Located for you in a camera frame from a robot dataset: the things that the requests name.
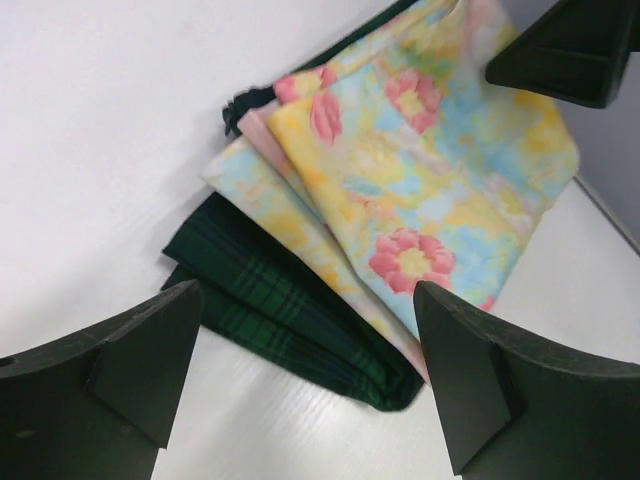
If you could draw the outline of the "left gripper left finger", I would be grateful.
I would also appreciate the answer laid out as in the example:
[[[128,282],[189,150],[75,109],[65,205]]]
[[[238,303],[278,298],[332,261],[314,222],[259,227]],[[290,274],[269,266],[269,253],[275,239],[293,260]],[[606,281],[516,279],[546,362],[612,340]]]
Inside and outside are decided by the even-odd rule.
[[[167,447],[203,293],[181,282],[1,360],[4,479],[149,479]]]

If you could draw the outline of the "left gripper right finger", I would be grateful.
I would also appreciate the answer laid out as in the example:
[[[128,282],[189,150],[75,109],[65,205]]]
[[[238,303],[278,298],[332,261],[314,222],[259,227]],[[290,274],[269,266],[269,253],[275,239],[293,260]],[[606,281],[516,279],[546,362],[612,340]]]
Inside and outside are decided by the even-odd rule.
[[[635,479],[639,368],[582,352],[422,281],[420,343],[453,473]]]

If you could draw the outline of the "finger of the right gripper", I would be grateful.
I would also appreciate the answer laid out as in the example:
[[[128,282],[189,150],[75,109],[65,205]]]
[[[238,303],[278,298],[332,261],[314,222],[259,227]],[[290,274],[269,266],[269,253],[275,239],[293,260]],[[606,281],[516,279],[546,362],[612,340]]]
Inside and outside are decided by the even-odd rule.
[[[559,1],[488,63],[485,79],[604,109],[638,50],[637,0]]]

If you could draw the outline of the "green plaid skirt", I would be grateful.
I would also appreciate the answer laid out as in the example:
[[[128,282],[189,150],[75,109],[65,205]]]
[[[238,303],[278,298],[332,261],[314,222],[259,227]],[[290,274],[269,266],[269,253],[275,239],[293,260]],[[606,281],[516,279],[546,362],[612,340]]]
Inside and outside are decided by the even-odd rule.
[[[223,112],[232,142],[209,196],[165,247],[167,280],[201,283],[203,325],[300,378],[383,412],[428,379],[416,338],[351,270],[268,128],[272,87]]]

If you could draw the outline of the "pastel floral skirt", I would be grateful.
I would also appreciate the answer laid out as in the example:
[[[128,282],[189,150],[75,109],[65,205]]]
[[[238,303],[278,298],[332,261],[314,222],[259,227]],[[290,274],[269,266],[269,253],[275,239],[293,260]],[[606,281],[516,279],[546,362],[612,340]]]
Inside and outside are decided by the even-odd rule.
[[[243,136],[203,173],[420,374],[416,285],[491,309],[579,167],[551,99],[485,80],[513,36],[496,1],[421,1],[276,84],[274,157]]]

